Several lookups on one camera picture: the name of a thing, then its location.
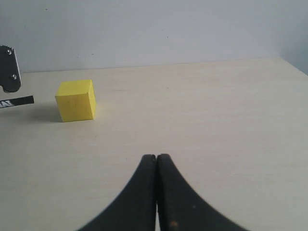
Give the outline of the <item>black right gripper camera left finger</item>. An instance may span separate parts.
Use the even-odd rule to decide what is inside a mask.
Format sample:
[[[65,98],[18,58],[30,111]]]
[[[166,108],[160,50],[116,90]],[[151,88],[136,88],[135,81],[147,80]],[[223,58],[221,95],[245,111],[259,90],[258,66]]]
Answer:
[[[115,200],[81,231],[154,231],[156,156],[145,154]]]

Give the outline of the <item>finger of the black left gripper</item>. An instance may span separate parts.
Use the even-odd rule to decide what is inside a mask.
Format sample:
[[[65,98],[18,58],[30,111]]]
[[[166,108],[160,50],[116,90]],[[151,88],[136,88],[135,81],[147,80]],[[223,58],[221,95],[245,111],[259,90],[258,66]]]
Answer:
[[[0,46],[0,86],[4,92],[17,92],[21,87],[19,66],[12,47]]]

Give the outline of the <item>black right gripper camera right finger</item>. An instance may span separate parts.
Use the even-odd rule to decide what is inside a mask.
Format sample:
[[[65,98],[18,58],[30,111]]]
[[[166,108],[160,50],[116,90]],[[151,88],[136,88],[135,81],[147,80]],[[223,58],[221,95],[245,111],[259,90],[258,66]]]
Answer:
[[[170,155],[157,157],[157,206],[162,231],[244,231],[201,198]]]

